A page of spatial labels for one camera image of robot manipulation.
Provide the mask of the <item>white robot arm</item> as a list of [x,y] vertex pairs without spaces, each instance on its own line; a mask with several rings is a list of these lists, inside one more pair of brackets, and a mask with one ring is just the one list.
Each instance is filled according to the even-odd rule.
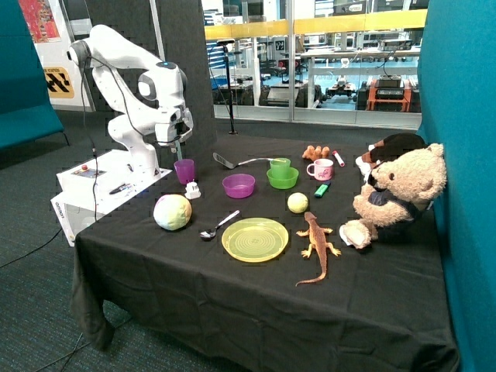
[[158,176],[156,148],[144,138],[154,135],[158,145],[175,148],[191,136],[185,73],[105,25],[73,42],[68,56],[78,67],[91,68],[98,90],[115,111],[108,132],[128,151],[133,175]]

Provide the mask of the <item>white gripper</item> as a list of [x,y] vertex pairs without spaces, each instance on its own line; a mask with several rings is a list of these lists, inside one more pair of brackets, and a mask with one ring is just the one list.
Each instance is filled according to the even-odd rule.
[[188,108],[176,108],[165,113],[163,122],[155,124],[155,136],[160,146],[175,146],[177,159],[182,160],[181,143],[192,136],[194,121]]

